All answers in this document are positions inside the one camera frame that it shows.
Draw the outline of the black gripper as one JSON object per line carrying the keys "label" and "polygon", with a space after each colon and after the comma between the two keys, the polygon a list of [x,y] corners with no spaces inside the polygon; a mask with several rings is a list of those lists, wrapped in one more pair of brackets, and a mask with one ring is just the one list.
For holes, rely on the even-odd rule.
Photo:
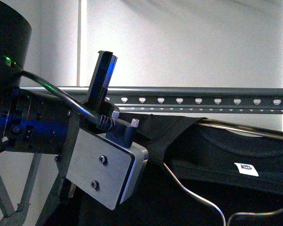
{"label": "black gripper", "polygon": [[20,71],[41,84],[49,94],[13,87],[0,93],[0,153],[3,151],[54,154],[58,175],[46,199],[37,225],[43,225],[56,207],[68,201],[75,185],[67,178],[79,128],[110,131],[115,126],[111,112],[102,112],[105,95],[117,57],[100,51],[87,101],[81,103],[41,77]]}

